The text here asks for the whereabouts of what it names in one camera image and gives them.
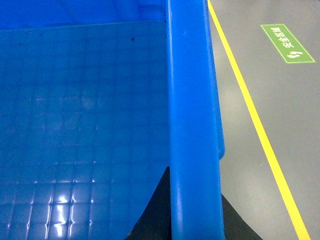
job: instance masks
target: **grid pattern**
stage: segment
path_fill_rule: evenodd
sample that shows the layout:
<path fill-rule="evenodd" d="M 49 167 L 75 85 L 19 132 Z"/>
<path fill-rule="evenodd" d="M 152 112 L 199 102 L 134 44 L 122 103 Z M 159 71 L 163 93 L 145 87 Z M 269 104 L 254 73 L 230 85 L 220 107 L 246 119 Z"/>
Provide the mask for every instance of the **grid pattern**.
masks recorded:
<path fill-rule="evenodd" d="M 0 240 L 127 235 L 169 165 L 165 34 L 0 31 Z"/>

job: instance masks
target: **blue plastic crate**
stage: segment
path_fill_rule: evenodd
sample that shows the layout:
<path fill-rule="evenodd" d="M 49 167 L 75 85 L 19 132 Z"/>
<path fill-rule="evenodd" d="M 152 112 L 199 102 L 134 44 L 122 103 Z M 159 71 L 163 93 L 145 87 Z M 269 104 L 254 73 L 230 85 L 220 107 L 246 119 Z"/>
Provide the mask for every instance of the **blue plastic crate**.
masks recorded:
<path fill-rule="evenodd" d="M 124 239 L 167 166 L 172 238 L 223 239 L 206 1 L 5 0 L 0 28 L 0 240 Z"/>

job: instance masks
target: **chinese characters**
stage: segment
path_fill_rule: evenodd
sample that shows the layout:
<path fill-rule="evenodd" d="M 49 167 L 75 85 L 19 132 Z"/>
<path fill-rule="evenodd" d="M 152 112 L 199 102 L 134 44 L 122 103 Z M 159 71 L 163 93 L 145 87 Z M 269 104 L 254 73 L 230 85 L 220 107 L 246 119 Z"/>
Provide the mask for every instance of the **chinese characters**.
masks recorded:
<path fill-rule="evenodd" d="M 286 49 L 295 47 L 295 46 L 292 45 L 290 40 L 285 36 L 285 34 L 280 30 L 279 27 L 272 27 L 271 30 L 274 33 L 274 35 L 278 38 L 278 40 L 282 42 L 282 45 Z"/>

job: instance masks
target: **green sign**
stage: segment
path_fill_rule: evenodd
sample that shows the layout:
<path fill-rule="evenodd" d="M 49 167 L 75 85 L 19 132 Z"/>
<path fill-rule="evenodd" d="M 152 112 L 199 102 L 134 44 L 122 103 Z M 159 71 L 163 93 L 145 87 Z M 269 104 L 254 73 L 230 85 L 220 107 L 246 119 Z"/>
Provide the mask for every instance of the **green sign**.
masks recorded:
<path fill-rule="evenodd" d="M 316 62 L 284 24 L 265 24 L 261 27 L 287 64 Z"/>

